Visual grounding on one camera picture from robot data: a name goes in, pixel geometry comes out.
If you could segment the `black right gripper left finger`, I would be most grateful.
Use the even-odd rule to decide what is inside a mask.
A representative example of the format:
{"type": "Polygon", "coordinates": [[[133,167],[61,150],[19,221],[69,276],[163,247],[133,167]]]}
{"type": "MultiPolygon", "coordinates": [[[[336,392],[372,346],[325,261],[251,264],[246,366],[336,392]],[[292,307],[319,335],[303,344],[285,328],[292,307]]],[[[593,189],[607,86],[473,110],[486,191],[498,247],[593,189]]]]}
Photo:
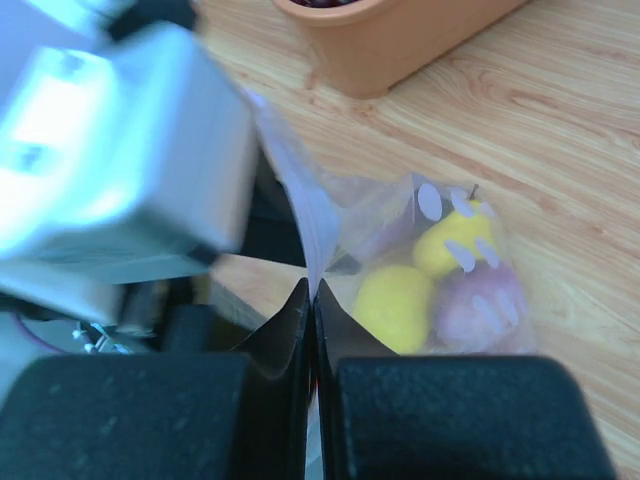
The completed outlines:
{"type": "Polygon", "coordinates": [[[53,355],[1,409],[5,479],[300,479],[309,288],[230,350],[53,355]]]}

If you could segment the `clear polka dot zip bag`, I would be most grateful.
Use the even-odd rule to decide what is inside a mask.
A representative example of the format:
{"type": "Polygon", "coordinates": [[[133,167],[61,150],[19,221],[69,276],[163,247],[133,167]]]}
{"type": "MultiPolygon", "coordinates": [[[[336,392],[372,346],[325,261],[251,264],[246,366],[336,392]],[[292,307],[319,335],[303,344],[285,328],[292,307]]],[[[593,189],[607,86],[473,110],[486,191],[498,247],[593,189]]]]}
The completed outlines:
{"type": "MultiPolygon", "coordinates": [[[[317,291],[326,283],[351,317],[357,292],[369,273],[389,265],[418,269],[412,251],[423,233],[454,210],[471,216],[472,200],[484,201],[493,209],[476,187],[441,184],[417,173],[394,181],[331,174],[311,159],[298,135],[269,101],[253,92],[248,101],[266,159],[257,182],[267,198],[294,222],[311,290],[317,291]]],[[[494,225],[499,265],[516,270],[496,213],[494,225]]],[[[438,284],[446,276],[432,279],[420,272],[434,285],[431,328],[423,348],[407,355],[518,355],[535,351],[529,313],[524,332],[509,342],[512,347],[519,345],[518,351],[455,353],[442,348],[433,336],[432,308],[438,284]]]]}

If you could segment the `purple fake fruit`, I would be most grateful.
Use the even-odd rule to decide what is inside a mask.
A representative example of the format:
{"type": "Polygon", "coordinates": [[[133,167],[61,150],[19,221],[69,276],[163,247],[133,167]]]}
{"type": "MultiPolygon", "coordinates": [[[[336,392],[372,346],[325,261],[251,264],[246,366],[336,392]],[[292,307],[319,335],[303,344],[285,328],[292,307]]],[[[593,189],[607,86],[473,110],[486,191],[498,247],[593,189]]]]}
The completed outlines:
{"type": "Polygon", "coordinates": [[[455,353],[518,351],[510,341],[528,323],[527,304],[516,270],[486,263],[473,271],[456,271],[440,281],[432,308],[433,336],[455,353]]]}

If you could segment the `yellow fake lemon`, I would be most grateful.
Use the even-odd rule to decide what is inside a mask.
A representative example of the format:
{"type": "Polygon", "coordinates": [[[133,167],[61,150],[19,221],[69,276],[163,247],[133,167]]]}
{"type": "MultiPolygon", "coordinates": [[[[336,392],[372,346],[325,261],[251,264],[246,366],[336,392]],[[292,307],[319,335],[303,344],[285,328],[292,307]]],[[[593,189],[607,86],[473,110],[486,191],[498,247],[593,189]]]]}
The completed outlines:
{"type": "Polygon", "coordinates": [[[369,273],[357,292],[352,317],[395,353],[417,353],[428,338],[433,282],[408,265],[369,273]]]}

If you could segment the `yellow fake pear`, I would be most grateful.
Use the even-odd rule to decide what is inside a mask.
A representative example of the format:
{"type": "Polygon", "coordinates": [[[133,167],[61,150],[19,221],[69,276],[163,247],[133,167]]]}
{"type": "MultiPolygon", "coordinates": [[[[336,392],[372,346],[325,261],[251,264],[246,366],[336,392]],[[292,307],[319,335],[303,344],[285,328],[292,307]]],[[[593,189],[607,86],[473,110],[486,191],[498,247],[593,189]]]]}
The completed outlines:
{"type": "Polygon", "coordinates": [[[454,210],[416,241],[414,265],[429,278],[444,278],[458,270],[470,273],[482,261],[493,268],[499,265],[493,209],[478,200],[472,200],[470,208],[471,216],[454,210]]]}

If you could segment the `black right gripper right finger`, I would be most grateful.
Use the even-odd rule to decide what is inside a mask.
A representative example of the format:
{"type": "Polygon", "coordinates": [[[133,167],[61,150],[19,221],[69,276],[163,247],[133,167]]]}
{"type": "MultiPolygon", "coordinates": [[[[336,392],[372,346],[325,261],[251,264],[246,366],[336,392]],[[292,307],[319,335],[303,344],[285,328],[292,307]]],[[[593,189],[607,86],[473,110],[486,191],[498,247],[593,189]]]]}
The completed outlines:
{"type": "Polygon", "coordinates": [[[612,479],[574,377],[555,360],[400,356],[342,309],[314,301],[328,479],[612,479]]]}

